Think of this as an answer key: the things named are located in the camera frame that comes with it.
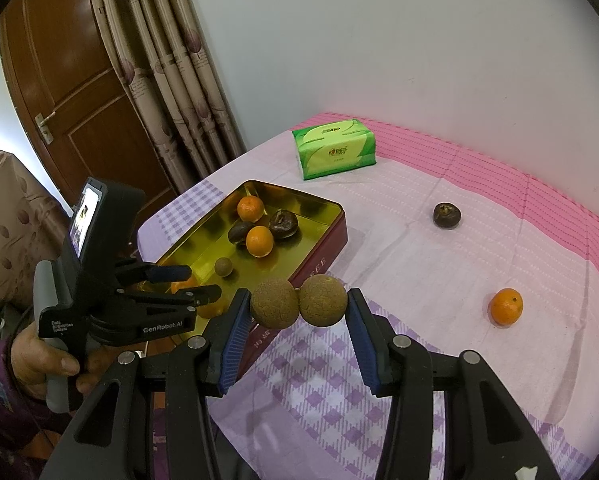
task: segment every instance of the gold metal tray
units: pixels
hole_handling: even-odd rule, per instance
[[[228,241],[228,230],[239,217],[240,199],[256,195],[264,202],[265,213],[258,225],[268,225],[269,218],[279,209],[287,209],[298,216],[298,231],[292,237],[276,240],[268,256],[251,256],[244,246]],[[217,283],[222,288],[218,310],[225,312],[235,291],[253,290],[268,277],[290,280],[298,286],[311,274],[324,272],[346,243],[346,226],[341,205],[302,191],[249,180],[229,194],[191,227],[160,258],[158,265],[188,265],[198,285]],[[215,261],[230,258],[234,270],[226,278],[214,271]],[[144,283],[143,290],[166,292],[167,285]],[[202,333],[207,319],[198,316],[195,330],[188,335]]]

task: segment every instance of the finger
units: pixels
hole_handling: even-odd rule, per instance
[[[75,386],[82,395],[87,396],[99,383],[100,376],[95,374],[81,374],[75,382]]]
[[[35,337],[29,342],[23,361],[34,372],[45,375],[73,376],[80,373],[80,363],[71,354],[47,345]]]
[[[103,374],[108,370],[108,367],[119,352],[120,350],[117,348],[100,346],[100,348],[88,355],[86,359],[86,371],[91,374]]]

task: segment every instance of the patterned fabric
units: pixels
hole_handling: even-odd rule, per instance
[[[189,0],[92,4],[116,75],[177,189],[192,185],[191,167],[204,178],[240,156]]]
[[[68,217],[15,155],[0,152],[0,302],[33,301],[40,260],[60,254]]]
[[[223,198],[224,193],[204,180],[160,209],[154,218],[167,233],[169,242],[175,243]]]
[[[0,342],[0,480],[35,480],[44,463],[17,453],[38,432],[33,417],[42,428],[56,432],[62,432],[70,419],[51,413],[44,403],[18,395],[6,371],[5,347]]]
[[[385,316],[396,333],[405,334],[432,352],[438,348],[373,301],[373,314]],[[343,468],[364,480],[375,478],[390,411],[390,399],[377,399],[363,384],[344,320],[330,328],[303,320],[283,330],[254,366],[254,373],[273,392],[307,433]],[[431,480],[443,477],[445,418],[443,394],[433,405]],[[591,460],[569,446],[564,431],[542,424],[526,413],[563,480],[575,480]]]

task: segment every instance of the wooden door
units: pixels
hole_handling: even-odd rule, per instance
[[[11,0],[0,51],[19,119],[69,204],[88,176],[124,182],[146,192],[139,226],[177,196],[113,72],[90,0]],[[38,114],[51,116],[50,143]]]

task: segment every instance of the green tissue package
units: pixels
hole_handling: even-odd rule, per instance
[[[375,135],[357,119],[293,132],[304,180],[375,164]]]

